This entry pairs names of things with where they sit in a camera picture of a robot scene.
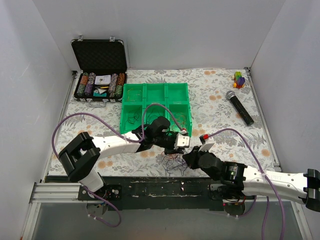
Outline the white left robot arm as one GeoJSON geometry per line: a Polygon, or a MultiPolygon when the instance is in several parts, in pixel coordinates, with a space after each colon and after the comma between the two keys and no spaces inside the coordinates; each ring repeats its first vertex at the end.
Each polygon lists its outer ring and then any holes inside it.
{"type": "Polygon", "coordinates": [[[102,177],[94,170],[96,162],[123,153],[143,152],[154,145],[164,148],[168,154],[180,153],[190,146],[189,134],[184,128],[171,131],[170,126],[170,121],[160,116],[151,124],[125,134],[98,137],[82,132],[60,151],[58,159],[70,182],[80,183],[95,200],[101,200],[107,191],[102,177]]]}

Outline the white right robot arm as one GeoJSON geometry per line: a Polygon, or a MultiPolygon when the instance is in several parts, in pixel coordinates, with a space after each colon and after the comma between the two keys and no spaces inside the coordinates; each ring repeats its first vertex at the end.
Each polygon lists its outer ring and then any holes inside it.
{"type": "Polygon", "coordinates": [[[316,169],[309,168],[305,173],[261,172],[243,163],[222,161],[199,146],[182,158],[190,169],[200,169],[220,183],[210,189],[215,199],[265,196],[296,202],[315,212],[320,210],[320,172],[316,169]]]}

